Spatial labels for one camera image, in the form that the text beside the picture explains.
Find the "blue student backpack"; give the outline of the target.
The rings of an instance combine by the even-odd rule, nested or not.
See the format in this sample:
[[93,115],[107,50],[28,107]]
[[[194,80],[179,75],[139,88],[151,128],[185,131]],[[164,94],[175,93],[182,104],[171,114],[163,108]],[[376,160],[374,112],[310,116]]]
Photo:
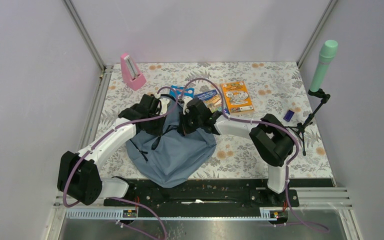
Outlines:
[[140,131],[126,142],[127,155],[138,171],[163,188],[173,188],[185,182],[215,152],[217,142],[201,128],[195,132],[178,133],[177,105],[164,122],[160,136]]

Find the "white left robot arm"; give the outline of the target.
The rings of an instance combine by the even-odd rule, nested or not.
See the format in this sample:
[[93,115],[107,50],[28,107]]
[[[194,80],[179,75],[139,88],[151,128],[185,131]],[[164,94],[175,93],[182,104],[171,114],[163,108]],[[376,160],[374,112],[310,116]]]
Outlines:
[[114,123],[96,140],[77,152],[67,151],[60,160],[57,189],[67,208],[91,205],[100,198],[116,198],[128,206],[135,192],[119,178],[102,178],[100,169],[126,142],[141,131],[156,134],[178,101],[168,94],[144,94],[139,103],[120,112]]

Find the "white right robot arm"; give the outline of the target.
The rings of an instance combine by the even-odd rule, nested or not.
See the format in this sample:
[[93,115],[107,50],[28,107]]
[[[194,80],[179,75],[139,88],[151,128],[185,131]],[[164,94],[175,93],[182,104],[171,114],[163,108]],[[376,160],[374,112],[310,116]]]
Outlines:
[[212,112],[202,100],[187,97],[183,100],[179,119],[179,133],[182,135],[202,129],[208,134],[251,140],[268,165],[267,201],[279,206],[287,199],[287,164],[293,149],[299,144],[274,115],[268,113],[261,120],[237,118],[222,111]]

